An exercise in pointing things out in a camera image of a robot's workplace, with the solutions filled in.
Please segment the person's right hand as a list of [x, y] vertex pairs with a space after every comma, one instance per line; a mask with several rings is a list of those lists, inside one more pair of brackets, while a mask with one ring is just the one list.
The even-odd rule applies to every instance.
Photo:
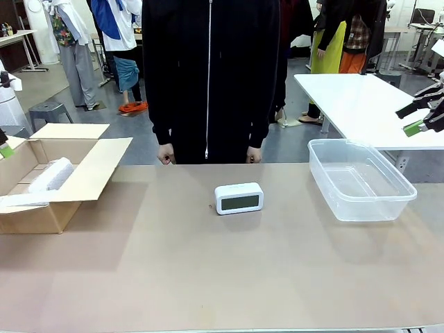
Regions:
[[172, 144], [160, 145], [157, 158], [163, 165], [175, 164], [176, 159]]

